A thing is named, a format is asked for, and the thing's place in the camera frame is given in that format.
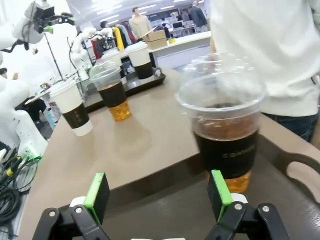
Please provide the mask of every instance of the metal pole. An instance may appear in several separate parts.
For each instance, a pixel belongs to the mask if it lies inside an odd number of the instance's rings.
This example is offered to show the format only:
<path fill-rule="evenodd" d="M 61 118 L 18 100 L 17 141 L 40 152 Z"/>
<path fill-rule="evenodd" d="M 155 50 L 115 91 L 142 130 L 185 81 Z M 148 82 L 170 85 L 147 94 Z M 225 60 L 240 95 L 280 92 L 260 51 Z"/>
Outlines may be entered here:
<path fill-rule="evenodd" d="M 58 66 L 58 64 L 57 64 L 57 61 L 56 61 L 55 55 L 54 55 L 54 53 L 52 52 L 52 49 L 51 49 L 50 43 L 49 43 L 48 38 L 47 38 L 47 34 L 44 34 L 44 36 L 45 36 L 45 39 L 46 39 L 46 43 L 47 43 L 47 44 L 48 44 L 48 46 L 49 46 L 49 49 L 50 49 L 51 55 L 52 55 L 52 57 L 53 57 L 53 61 L 54 61 L 55 66 L 56 66 L 56 69 L 58 69 L 59 75 L 60 75 L 61 79 L 63 80 L 63 79 L 64 79 L 64 77 L 62 76 L 62 73 L 61 73 L 61 71 L 60 71 L 60 68 L 59 68 L 59 66 Z"/>

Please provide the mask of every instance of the jeans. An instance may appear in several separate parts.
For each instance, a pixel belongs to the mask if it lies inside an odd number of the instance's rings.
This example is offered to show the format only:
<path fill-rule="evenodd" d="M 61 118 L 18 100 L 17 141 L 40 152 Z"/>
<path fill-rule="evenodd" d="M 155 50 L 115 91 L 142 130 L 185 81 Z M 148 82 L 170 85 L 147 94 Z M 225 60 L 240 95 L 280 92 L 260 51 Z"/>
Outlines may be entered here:
<path fill-rule="evenodd" d="M 264 113 L 268 118 L 289 129 L 310 143 L 318 121 L 318 113 L 311 116 L 280 116 Z"/>

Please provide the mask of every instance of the clear plastic cup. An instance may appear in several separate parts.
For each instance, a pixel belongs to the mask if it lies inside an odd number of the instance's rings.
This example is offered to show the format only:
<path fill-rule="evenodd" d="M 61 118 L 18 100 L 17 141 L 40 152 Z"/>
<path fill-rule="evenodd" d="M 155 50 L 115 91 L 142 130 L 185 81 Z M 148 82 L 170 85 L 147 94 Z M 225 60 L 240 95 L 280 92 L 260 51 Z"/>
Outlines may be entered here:
<path fill-rule="evenodd" d="M 76 81 L 68 80 L 55 84 L 50 88 L 50 96 L 75 135 L 78 137 L 84 136 L 93 129 Z"/>
<path fill-rule="evenodd" d="M 131 116 L 120 71 L 121 68 L 112 61 L 97 63 L 90 71 L 90 81 L 95 85 L 115 121 L 123 121 Z"/>
<path fill-rule="evenodd" d="M 246 58 L 215 53 L 192 61 L 192 79 L 176 99 L 191 127 L 206 170 L 220 170 L 229 190 L 244 192 L 250 182 L 266 87 Z"/>
<path fill-rule="evenodd" d="M 124 68 L 122 66 L 122 61 L 121 61 L 121 56 L 120 56 L 120 52 L 118 51 L 118 49 L 113 48 L 110 50 L 107 50 L 103 53 L 103 56 L 98 59 L 97 61 L 101 61 L 101 62 L 106 62 L 106 61 L 111 61 L 111 62 L 115 62 L 115 64 L 120 67 L 120 76 L 121 76 L 121 82 L 122 84 L 125 84 L 127 82 L 127 78 L 126 78 L 126 74 L 124 71 Z"/>

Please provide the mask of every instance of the hanging clothes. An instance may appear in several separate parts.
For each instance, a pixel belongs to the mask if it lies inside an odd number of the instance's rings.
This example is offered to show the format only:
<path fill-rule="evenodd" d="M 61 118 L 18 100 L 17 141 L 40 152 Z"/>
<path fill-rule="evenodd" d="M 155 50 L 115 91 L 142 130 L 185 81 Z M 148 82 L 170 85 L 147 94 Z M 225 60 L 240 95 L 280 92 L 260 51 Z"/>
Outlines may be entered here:
<path fill-rule="evenodd" d="M 118 27 L 123 32 L 124 37 L 125 37 L 125 41 L 128 44 L 128 46 L 132 45 L 132 42 L 129 37 L 127 29 L 123 25 L 120 25 L 120 24 L 117 24 L 116 27 Z"/>
<path fill-rule="evenodd" d="M 134 34 L 133 34 L 132 31 L 131 31 L 131 28 L 130 28 L 129 26 L 127 26 L 127 25 L 123 25 L 123 26 L 125 27 L 125 29 L 126 29 L 128 35 L 129 35 L 129 38 L 130 38 L 132 44 L 135 44 L 135 43 L 136 43 L 136 39 L 135 39 L 135 37 L 134 37 Z"/>
<path fill-rule="evenodd" d="M 105 40 L 104 39 L 97 39 L 94 41 L 94 46 L 97 54 L 100 55 L 100 57 L 103 56 L 104 52 L 107 50 L 105 48 Z"/>
<path fill-rule="evenodd" d="M 119 28 L 114 26 L 112 29 L 114 30 L 114 33 L 115 33 L 116 44 L 118 46 L 119 51 L 124 50 L 125 46 L 124 46 L 124 42 L 122 41 L 121 32 Z"/>
<path fill-rule="evenodd" d="M 100 58 L 101 58 L 101 55 L 98 54 L 98 51 L 97 51 L 97 49 L 96 49 L 96 43 L 95 43 L 95 41 L 91 40 L 91 44 L 92 44 L 93 53 L 94 53 L 94 55 L 95 55 L 95 59 L 96 59 L 96 60 L 100 59 Z"/>
<path fill-rule="evenodd" d="M 124 32 L 122 31 L 122 29 L 120 27 L 118 27 L 118 29 L 120 30 L 123 46 L 124 46 L 124 48 L 126 48 L 126 47 L 128 47 L 128 43 L 127 43 L 127 40 L 126 40 L 126 35 L 124 34 Z"/>
<path fill-rule="evenodd" d="M 107 50 L 104 39 L 91 40 L 93 53 L 95 55 L 95 59 L 100 59 L 104 52 Z"/>

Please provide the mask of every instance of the monitor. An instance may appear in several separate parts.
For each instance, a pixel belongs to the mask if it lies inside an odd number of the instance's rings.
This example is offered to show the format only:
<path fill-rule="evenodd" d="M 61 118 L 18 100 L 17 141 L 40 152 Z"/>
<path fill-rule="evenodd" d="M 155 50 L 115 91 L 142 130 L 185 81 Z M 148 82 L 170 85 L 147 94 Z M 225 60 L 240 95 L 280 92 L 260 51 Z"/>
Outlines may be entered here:
<path fill-rule="evenodd" d="M 182 22 L 173 23 L 172 26 L 173 26 L 174 29 L 182 28 L 182 27 L 183 27 L 183 26 L 182 26 Z"/>

